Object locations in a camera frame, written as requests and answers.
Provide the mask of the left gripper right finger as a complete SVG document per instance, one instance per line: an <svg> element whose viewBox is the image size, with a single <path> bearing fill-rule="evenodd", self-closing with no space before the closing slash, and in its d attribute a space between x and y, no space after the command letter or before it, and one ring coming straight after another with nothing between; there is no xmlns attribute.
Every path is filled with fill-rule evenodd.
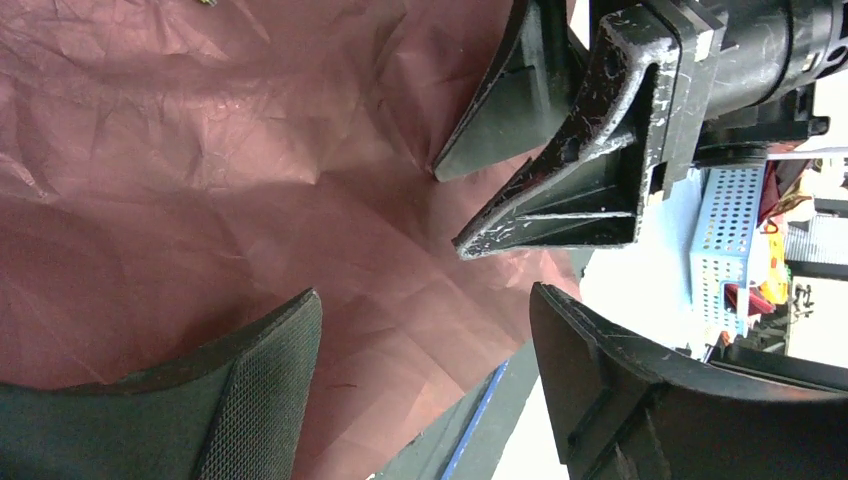
<svg viewBox="0 0 848 480"><path fill-rule="evenodd" d="M736 345L699 361L537 283L529 317L573 479L843 479L847 372Z"/></svg>

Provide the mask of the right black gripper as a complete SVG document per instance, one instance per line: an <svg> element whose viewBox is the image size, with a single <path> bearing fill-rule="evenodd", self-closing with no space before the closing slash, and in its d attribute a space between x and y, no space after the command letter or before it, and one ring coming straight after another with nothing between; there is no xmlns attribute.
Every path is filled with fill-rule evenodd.
<svg viewBox="0 0 848 480"><path fill-rule="evenodd" d="M719 137L744 107L811 84L836 62L828 56L847 41L841 1L703 1L728 17L701 138L691 165L719 165L729 147Z"/></svg>

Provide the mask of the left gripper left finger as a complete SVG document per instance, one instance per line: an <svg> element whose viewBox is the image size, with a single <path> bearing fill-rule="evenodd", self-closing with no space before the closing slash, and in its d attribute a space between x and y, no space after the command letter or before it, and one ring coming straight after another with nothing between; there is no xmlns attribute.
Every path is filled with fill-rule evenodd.
<svg viewBox="0 0 848 480"><path fill-rule="evenodd" d="M316 367L306 290L263 318L112 384L1 388L5 479L287 479Z"/></svg>

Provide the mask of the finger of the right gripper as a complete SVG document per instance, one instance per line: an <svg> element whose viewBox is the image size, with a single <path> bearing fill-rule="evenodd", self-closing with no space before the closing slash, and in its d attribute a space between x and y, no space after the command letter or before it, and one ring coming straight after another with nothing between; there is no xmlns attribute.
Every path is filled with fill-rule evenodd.
<svg viewBox="0 0 848 480"><path fill-rule="evenodd" d="M459 256L634 242L662 162L680 53L646 5L604 16L563 123L460 231Z"/></svg>
<svg viewBox="0 0 848 480"><path fill-rule="evenodd" d="M587 49L568 3L512 3L503 37L467 109L433 161L440 182L547 144L573 104Z"/></svg>

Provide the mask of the dark red wrapping paper sheet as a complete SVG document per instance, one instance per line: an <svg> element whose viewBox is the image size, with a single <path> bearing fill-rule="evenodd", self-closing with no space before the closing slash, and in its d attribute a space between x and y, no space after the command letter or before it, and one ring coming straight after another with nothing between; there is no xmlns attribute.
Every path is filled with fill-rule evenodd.
<svg viewBox="0 0 848 480"><path fill-rule="evenodd" d="M1 378L113 382L307 288L297 479L373 473L529 338L562 254L459 259L517 167L430 163L506 1L5 1Z"/></svg>

